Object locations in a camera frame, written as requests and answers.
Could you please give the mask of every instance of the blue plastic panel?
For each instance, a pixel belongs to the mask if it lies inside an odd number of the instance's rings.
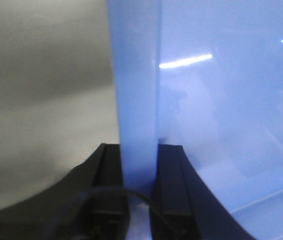
[[[163,0],[159,142],[259,240],[283,239],[283,1]]]
[[[124,184],[150,197],[156,177],[160,5],[108,0]],[[131,199],[128,240],[151,238],[149,210]]]
[[[153,180],[157,139],[182,145],[252,236],[283,239],[283,1],[159,3],[108,1],[126,184]]]

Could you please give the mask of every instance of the black cable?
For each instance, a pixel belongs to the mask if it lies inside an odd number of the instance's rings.
[[[163,211],[148,197],[139,193],[138,191],[116,187],[116,186],[106,186],[106,187],[93,187],[89,191],[80,192],[75,197],[72,197],[69,201],[61,206],[60,211],[54,216],[54,218],[49,221],[46,228],[43,231],[43,236],[41,239],[49,240],[54,230],[56,229],[60,220],[67,214],[67,210],[73,206],[78,201],[87,201],[92,198],[103,198],[103,197],[113,197],[113,196],[135,196],[143,200],[149,208],[158,216],[158,218],[175,234],[182,236],[187,231],[184,229],[179,229],[174,226],[174,224],[164,215]]]

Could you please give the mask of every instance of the blue translucent sheet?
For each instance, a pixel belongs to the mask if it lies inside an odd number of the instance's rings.
[[[108,7],[127,186],[151,187],[157,143],[182,145],[240,225],[283,239],[283,1]]]

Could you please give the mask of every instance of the gray surface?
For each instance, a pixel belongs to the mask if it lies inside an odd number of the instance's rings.
[[[0,0],[0,208],[118,143],[106,5]]]

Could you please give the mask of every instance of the black wire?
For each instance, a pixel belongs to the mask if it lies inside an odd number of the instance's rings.
[[[128,196],[132,195],[140,198],[144,203],[146,203],[149,208],[158,216],[158,218],[175,234],[182,236],[186,233],[184,229],[179,229],[174,226],[174,224],[164,215],[163,211],[148,197],[139,193],[138,191],[116,187],[116,186],[106,186],[106,187],[93,187],[88,191],[83,191],[78,193],[75,197],[72,197],[69,201],[61,206],[60,211],[53,217],[51,221],[48,222],[46,228],[43,231],[43,237],[41,239],[49,240],[51,235],[54,234],[58,223],[67,214],[68,209],[74,206],[74,204],[81,200],[87,201],[92,198],[103,198],[103,197],[113,197],[113,196]]]

